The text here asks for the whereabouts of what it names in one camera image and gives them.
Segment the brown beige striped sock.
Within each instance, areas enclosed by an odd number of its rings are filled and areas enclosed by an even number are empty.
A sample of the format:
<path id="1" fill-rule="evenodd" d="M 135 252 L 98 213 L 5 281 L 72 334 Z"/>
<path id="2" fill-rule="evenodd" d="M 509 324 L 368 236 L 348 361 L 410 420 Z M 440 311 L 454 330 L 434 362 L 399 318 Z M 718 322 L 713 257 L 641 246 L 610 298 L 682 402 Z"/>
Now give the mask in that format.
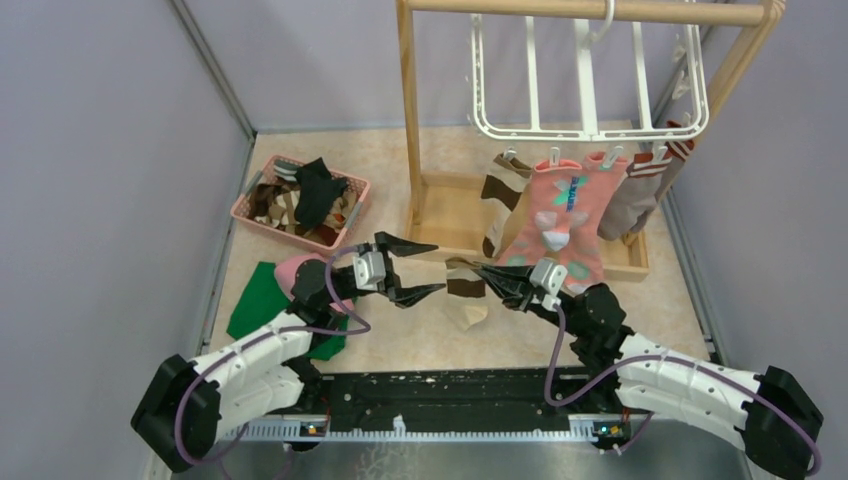
<path id="1" fill-rule="evenodd" d="M 490 164 L 484 179 L 480 199 L 493 207 L 493 220 L 482 241 L 482 252 L 494 258 L 500 251 L 504 228 L 529 183 L 532 168 L 517 157 L 517 152 L 507 148 Z"/>
<path id="2" fill-rule="evenodd" d="M 461 331 L 467 331 L 488 316 L 486 283 L 476 274 L 476 264 L 464 258 L 449 258 L 445 267 L 444 313 Z"/>

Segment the pink sock with green pattern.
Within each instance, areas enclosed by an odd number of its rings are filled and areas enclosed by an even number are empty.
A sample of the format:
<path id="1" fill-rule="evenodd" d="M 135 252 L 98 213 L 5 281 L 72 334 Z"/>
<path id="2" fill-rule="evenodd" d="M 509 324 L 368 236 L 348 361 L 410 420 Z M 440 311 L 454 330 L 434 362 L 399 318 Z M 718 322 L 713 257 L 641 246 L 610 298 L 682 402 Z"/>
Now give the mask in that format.
<path id="1" fill-rule="evenodd" d="M 574 294 L 604 280 L 598 227 L 629 164 L 624 156 L 606 160 L 605 155 L 592 152 L 582 161 L 571 211 L 570 241 L 559 254 L 559 262 L 567 270 L 564 285 Z"/>

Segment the grey sock with red stripes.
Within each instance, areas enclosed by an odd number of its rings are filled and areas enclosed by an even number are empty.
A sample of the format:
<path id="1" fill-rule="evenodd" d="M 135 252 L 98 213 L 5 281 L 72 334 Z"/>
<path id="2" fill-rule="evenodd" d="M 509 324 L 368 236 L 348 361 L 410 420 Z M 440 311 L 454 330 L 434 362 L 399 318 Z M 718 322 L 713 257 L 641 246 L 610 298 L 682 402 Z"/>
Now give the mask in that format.
<path id="1" fill-rule="evenodd" d="M 636 217 L 635 224 L 626 233 L 627 237 L 643 230 L 648 219 L 657 209 L 660 201 L 664 198 L 686 161 L 694 152 L 696 142 L 694 139 L 669 141 L 666 143 L 666 147 L 670 160 L 663 170 L 652 176 L 656 183 L 656 188 L 652 192 L 653 199 L 648 202 L 646 207 L 642 207 L 640 214 Z"/>

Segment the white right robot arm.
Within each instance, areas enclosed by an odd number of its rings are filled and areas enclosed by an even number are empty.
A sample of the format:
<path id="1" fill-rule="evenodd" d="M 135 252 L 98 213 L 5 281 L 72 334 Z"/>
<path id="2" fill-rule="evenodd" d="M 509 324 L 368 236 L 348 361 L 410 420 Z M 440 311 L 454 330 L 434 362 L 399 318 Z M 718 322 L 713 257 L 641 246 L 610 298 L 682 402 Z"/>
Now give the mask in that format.
<path id="1" fill-rule="evenodd" d="M 736 370 L 663 346 L 625 324 L 626 314 L 607 284 L 576 296 L 563 291 L 566 269 L 548 258 L 524 266 L 474 262 L 470 270 L 506 308 L 557 326 L 543 389 L 549 405 L 564 407 L 584 396 L 600 412 L 621 404 L 723 439 L 779 478 L 806 479 L 820 471 L 823 415 L 791 373 L 774 366 L 763 373 Z M 558 399 L 552 383 L 567 335 L 594 376 Z"/>

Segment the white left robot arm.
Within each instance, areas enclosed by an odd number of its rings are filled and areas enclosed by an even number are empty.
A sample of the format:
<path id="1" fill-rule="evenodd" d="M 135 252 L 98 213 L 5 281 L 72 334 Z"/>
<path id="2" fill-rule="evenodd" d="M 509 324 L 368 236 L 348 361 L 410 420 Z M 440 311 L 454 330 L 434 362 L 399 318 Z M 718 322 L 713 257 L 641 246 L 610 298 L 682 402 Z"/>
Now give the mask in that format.
<path id="1" fill-rule="evenodd" d="M 267 413 L 292 408 L 308 413 L 319 404 L 307 353 L 328 339 L 345 337 L 343 319 L 356 320 L 355 334 L 370 325 L 346 300 L 380 294 L 409 308 L 442 284 L 405 287 L 393 258 L 436 250 L 378 232 L 370 243 L 338 250 L 329 258 L 303 255 L 294 269 L 287 308 L 245 337 L 205 355 L 175 354 L 158 367 L 131 420 L 131 428 L 171 469 L 181 472 L 226 434 Z"/>

